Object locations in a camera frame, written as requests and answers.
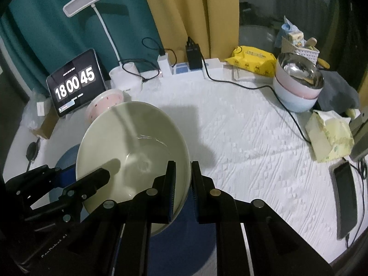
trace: white textured mat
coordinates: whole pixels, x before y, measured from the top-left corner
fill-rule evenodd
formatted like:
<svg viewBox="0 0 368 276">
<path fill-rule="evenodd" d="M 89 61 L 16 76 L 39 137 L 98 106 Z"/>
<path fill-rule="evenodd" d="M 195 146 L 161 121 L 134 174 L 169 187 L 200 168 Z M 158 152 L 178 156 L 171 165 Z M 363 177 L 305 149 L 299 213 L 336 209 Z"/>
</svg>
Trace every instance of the white textured mat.
<svg viewBox="0 0 368 276">
<path fill-rule="evenodd" d="M 202 174 L 211 177 L 217 188 L 242 201 L 263 199 L 327 262 L 345 251 L 345 240 L 337 240 L 329 173 L 335 162 L 319 164 L 312 159 L 311 147 L 271 90 L 247 90 L 203 78 L 150 82 L 139 100 L 159 107 L 174 120 L 191 160 L 199 161 Z M 304 130 L 310 113 L 296 117 Z M 361 180 L 353 174 L 359 224 Z M 365 219 L 359 233 L 367 225 Z M 210 263 L 216 264 L 216 252 L 203 272 L 214 271 Z"/>
</svg>

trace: plastic basket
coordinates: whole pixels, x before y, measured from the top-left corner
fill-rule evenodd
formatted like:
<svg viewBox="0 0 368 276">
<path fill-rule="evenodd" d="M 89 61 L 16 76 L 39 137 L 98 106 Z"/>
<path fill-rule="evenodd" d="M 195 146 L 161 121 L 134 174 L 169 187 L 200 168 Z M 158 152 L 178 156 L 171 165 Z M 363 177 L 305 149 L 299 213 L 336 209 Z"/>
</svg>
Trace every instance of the plastic basket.
<svg viewBox="0 0 368 276">
<path fill-rule="evenodd" d="M 311 49 L 306 49 L 303 47 L 296 47 L 294 46 L 290 41 L 288 41 L 286 38 L 282 38 L 282 44 L 281 44 L 281 53 L 295 53 L 299 54 L 310 61 L 312 61 L 314 64 L 317 63 L 317 58 L 319 55 L 319 51 L 316 48 L 313 48 L 314 51 Z"/>
</svg>

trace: stainless steel bowl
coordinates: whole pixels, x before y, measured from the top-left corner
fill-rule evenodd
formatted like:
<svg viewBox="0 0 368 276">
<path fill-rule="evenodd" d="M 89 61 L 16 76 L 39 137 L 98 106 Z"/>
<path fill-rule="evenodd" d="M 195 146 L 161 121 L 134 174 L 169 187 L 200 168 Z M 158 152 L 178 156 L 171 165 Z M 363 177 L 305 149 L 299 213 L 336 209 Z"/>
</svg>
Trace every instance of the stainless steel bowl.
<svg viewBox="0 0 368 276">
<path fill-rule="evenodd" d="M 307 58 L 294 53 L 281 53 L 277 61 L 290 77 L 300 84 L 313 89 L 321 89 L 323 76 L 318 68 Z"/>
</svg>

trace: bowl rim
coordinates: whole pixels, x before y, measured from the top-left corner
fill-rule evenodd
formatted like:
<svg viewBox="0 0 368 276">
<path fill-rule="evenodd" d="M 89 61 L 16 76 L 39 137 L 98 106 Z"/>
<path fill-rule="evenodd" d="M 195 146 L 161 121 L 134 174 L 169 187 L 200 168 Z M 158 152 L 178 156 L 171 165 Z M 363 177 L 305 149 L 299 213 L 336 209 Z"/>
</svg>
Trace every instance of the bowl rim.
<svg viewBox="0 0 368 276">
<path fill-rule="evenodd" d="M 281 60 L 281 58 L 283 56 L 286 56 L 286 55 L 298 55 L 299 57 L 302 57 L 303 60 L 309 62 L 313 67 L 314 69 L 316 70 L 316 73 L 319 73 L 321 75 L 321 79 L 322 79 L 322 82 L 321 82 L 321 86 L 319 88 L 312 88 L 312 87 L 308 87 L 307 85 L 305 84 L 302 84 L 300 82 L 298 82 L 295 78 L 291 77 L 285 70 L 284 68 L 282 67 L 282 62 L 284 61 Z M 303 55 L 299 54 L 299 53 L 292 53 L 292 52 L 284 52 L 284 53 L 280 53 L 278 56 L 277 56 L 277 63 L 279 64 L 279 67 L 282 69 L 283 72 L 285 72 L 286 76 L 288 76 L 291 80 L 293 80 L 293 83 L 297 83 L 301 86 L 303 86 L 303 88 L 307 88 L 308 90 L 312 90 L 312 91 L 321 91 L 323 89 L 323 87 L 325 86 L 325 79 L 323 77 L 323 74 L 321 73 L 321 71 L 317 68 L 317 66 L 312 62 L 310 61 L 308 58 L 304 57 Z"/>
<path fill-rule="evenodd" d="M 295 93 L 293 93 L 293 92 L 291 92 L 290 90 L 288 90 L 287 88 L 285 88 L 285 86 L 284 86 L 284 85 L 282 85 L 282 84 L 280 83 L 280 81 L 279 81 L 279 79 L 276 77 L 276 75 L 275 75 L 275 77 L 274 77 L 274 78 L 276 79 L 277 83 L 278 83 L 282 88 L 284 88 L 287 92 L 291 93 L 292 95 L 296 96 L 297 98 L 302 98 L 303 100 L 316 100 L 316 99 L 318 99 L 318 96 L 316 96 L 315 98 L 303 98 L 302 96 L 296 95 Z"/>
<path fill-rule="evenodd" d="M 176 133 L 178 134 L 182 144 L 183 144 L 183 148 L 184 148 L 184 153 L 185 153 L 185 159 L 184 159 L 184 162 L 185 162 L 185 166 L 187 168 L 187 174 L 185 176 L 186 178 L 186 182 L 185 182 L 185 186 L 184 186 L 184 193 L 183 193 L 183 196 L 181 197 L 180 199 L 180 202 L 179 202 L 179 205 L 176 209 L 175 212 L 173 212 L 173 215 L 172 215 L 172 220 L 169 224 L 162 224 L 162 227 L 160 227 L 159 229 L 157 229 L 156 231 L 153 231 L 151 232 L 151 236 L 154 236 L 160 232 L 162 232 L 164 229 L 166 229 L 170 224 L 172 224 L 172 222 L 174 222 L 174 220 L 176 219 L 176 217 L 179 215 L 179 213 L 181 212 L 184 204 L 185 204 L 185 201 L 187 200 L 187 196 L 188 196 L 188 193 L 189 193 L 189 189 L 190 189 L 190 186 L 191 186 L 191 182 L 192 182 L 192 172 L 191 172 L 191 162 L 190 162 L 190 155 L 189 155 L 189 149 L 188 149 L 188 146 L 187 146 L 187 143 L 182 135 L 182 133 L 180 132 L 179 128 L 177 127 L 177 125 L 174 123 L 174 121 L 171 119 L 171 117 L 169 115 L 167 115 L 164 111 L 162 111 L 160 108 L 152 105 L 152 104 L 149 104 L 149 103 L 145 103 L 145 102 L 142 102 L 142 101 L 126 101 L 126 102 L 123 102 L 121 104 L 118 104 L 118 105 L 115 105 L 114 107 L 129 107 L 130 105 L 132 104 L 141 104 L 141 105 L 145 105 L 145 106 L 148 106 L 154 110 L 157 110 L 158 112 L 160 112 L 164 117 L 166 117 L 168 119 L 168 121 L 172 124 L 173 128 L 175 129 Z M 83 144 L 83 141 L 86 137 L 86 134 L 88 133 L 89 129 L 91 128 L 92 125 L 96 124 L 96 122 L 100 119 L 103 118 L 104 115 L 106 115 L 108 111 L 105 111 L 104 113 L 102 113 L 101 115 L 99 115 L 92 123 L 91 125 L 88 127 L 88 129 L 86 130 L 86 132 L 84 133 L 83 135 L 83 138 L 82 138 L 82 141 L 80 142 L 80 146 L 78 148 L 78 153 L 77 153 L 77 159 L 75 161 L 75 177 L 76 177 L 76 180 L 78 179 L 81 179 L 83 177 L 80 177 L 78 178 L 78 175 L 77 175 L 77 171 L 78 171 L 78 158 L 79 158 L 79 151 L 80 151 L 80 147 L 82 146 Z"/>
<path fill-rule="evenodd" d="M 105 98 L 107 96 L 110 96 L 110 95 L 113 95 L 113 94 L 116 94 L 116 95 L 120 95 L 121 96 L 121 99 L 122 99 L 122 103 L 124 102 L 124 94 L 123 92 L 120 90 L 120 89 L 117 89 L 117 88 L 112 88 L 112 89 L 108 89 L 108 90 L 105 90 L 104 92 L 101 92 L 99 95 L 97 95 L 90 103 L 89 105 L 87 106 L 87 109 L 85 111 L 85 120 L 86 122 L 91 125 L 92 122 L 90 121 L 89 119 L 89 115 L 87 115 L 87 113 L 90 113 L 93 109 L 93 104 L 99 102 L 102 98 Z"/>
</svg>

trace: small box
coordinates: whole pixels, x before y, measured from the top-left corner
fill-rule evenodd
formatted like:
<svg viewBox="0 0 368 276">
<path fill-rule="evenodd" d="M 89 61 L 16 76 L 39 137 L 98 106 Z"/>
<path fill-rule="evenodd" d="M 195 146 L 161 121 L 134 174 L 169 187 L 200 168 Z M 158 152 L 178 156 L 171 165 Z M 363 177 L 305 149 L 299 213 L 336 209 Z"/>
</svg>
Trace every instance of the small box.
<svg viewBox="0 0 368 276">
<path fill-rule="evenodd" d="M 59 120 L 59 116 L 56 113 L 55 107 L 51 107 L 50 111 L 46 114 L 45 120 L 38 129 L 31 130 L 35 136 L 40 136 L 45 139 L 50 139 L 52 131 L 55 128 L 56 123 Z"/>
<path fill-rule="evenodd" d="M 293 31 L 288 33 L 287 37 L 289 41 L 296 46 L 297 43 L 301 42 L 304 39 L 304 34 L 302 31 Z"/>
</svg>

